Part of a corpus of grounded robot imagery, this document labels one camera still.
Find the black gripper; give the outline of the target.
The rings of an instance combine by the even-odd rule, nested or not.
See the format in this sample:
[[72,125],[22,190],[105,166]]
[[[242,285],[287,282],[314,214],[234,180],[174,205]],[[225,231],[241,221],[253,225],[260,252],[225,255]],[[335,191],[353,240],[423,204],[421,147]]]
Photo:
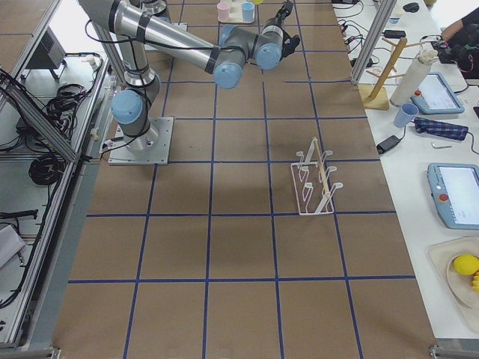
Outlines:
[[283,1],[281,8],[276,13],[275,17],[272,20],[272,24],[278,27],[282,27],[286,18],[291,15],[293,10],[293,3],[291,1]]

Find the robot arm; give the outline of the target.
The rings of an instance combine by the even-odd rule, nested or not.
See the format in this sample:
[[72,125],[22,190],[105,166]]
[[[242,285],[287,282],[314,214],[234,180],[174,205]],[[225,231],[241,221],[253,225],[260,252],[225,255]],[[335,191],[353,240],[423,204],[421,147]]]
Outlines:
[[129,2],[140,10],[147,11],[165,21],[171,21],[168,3],[165,0],[130,0]]
[[291,1],[284,1],[259,34],[226,25],[217,45],[129,1],[79,4],[94,24],[117,37],[125,66],[126,89],[113,97],[112,113],[131,152],[150,150],[159,140],[148,111],[161,81],[148,63],[145,45],[201,68],[224,89],[238,85],[248,61],[262,70],[272,70],[299,45],[299,37],[290,37],[283,28],[293,7]]

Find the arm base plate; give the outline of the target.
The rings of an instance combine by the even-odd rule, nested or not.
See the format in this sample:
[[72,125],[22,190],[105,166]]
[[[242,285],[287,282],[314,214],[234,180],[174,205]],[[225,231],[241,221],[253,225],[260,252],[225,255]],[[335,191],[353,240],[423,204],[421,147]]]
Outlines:
[[181,29],[182,31],[188,31],[188,25],[186,23],[172,23],[172,25]]
[[123,136],[123,130],[116,125],[115,136],[121,137],[111,145],[108,163],[110,165],[166,165],[169,160],[173,117],[153,117],[145,135],[135,139]]

